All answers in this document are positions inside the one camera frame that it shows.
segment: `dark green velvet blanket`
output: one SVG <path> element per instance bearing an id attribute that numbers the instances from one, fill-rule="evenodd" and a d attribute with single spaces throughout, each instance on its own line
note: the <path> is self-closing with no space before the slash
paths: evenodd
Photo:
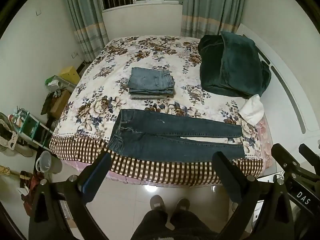
<path id="1" fill-rule="evenodd" d="M 234 33 L 205 35 L 199 42 L 202 89 L 230 97 L 262 95 L 271 72 L 261 62 L 253 40 Z"/>

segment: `shoe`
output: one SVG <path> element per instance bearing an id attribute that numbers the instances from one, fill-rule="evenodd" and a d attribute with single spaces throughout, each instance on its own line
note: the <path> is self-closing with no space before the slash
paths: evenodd
<path id="1" fill-rule="evenodd" d="M 187 198 L 182 198 L 178 201 L 173 213 L 179 212 L 180 210 L 188 211 L 189 207 L 190 207 L 190 201 Z"/>
<path id="2" fill-rule="evenodd" d="M 161 210 L 165 212 L 165 205 L 164 205 L 163 199 L 159 195 L 154 195 L 150 199 L 150 207 L 151 207 L 151 210 Z"/>

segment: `metal screw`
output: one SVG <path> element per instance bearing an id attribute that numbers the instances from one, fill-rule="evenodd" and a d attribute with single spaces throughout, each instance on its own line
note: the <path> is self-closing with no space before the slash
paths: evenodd
<path id="1" fill-rule="evenodd" d="M 77 175 L 71 175 L 71 176 L 69 177 L 69 180 L 70 180 L 70 181 L 76 181 L 77 178 L 78 178 Z"/>
<path id="2" fill-rule="evenodd" d="M 41 181 L 40 181 L 40 184 L 41 185 L 44 185 L 44 184 L 46 184 L 47 183 L 47 180 L 46 179 L 41 179 Z"/>
<path id="3" fill-rule="evenodd" d="M 255 179 L 256 179 L 256 178 L 255 178 L 254 176 L 252 176 L 252 175 L 248 175 L 248 176 L 247 176 L 247 180 L 248 180 L 248 181 L 255 181 Z"/>
<path id="4" fill-rule="evenodd" d="M 283 185 L 283 183 L 284 183 L 283 179 L 277 179 L 277 182 L 278 182 L 279 185 Z"/>

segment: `bed sheet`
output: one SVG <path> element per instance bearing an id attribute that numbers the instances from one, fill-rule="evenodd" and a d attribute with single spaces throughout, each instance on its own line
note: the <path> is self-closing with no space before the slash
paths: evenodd
<path id="1" fill-rule="evenodd" d="M 133 184 L 189 187 L 219 182 L 210 162 L 151 163 L 110 151 L 107 145 L 120 109 L 144 109 L 241 125 L 244 135 L 241 138 L 189 139 L 243 144 L 245 158 L 234 163 L 245 174 L 258 177 L 269 164 L 270 154 L 261 142 L 264 138 L 261 127 L 266 127 L 267 122 L 262 120 L 256 127 L 245 122 L 238 114 L 245 103 L 243 98 L 202 90 L 198 42 L 195 38 L 172 36 L 112 40 L 88 67 L 72 93 L 52 136 L 52 152 L 82 170 L 102 150 L 107 150 L 113 160 L 107 177 Z M 175 80 L 174 96 L 165 100 L 131 100 L 127 82 L 132 67 L 169 70 Z"/>

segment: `curtain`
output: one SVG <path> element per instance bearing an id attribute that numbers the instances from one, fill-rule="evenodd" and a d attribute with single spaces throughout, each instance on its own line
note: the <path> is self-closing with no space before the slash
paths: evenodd
<path id="1" fill-rule="evenodd" d="M 109 42 L 100 0 L 65 0 L 76 39 L 86 62 L 93 61 Z"/>
<path id="2" fill-rule="evenodd" d="M 183 0 L 181 36 L 202 38 L 220 31 L 235 33 L 244 0 Z"/>

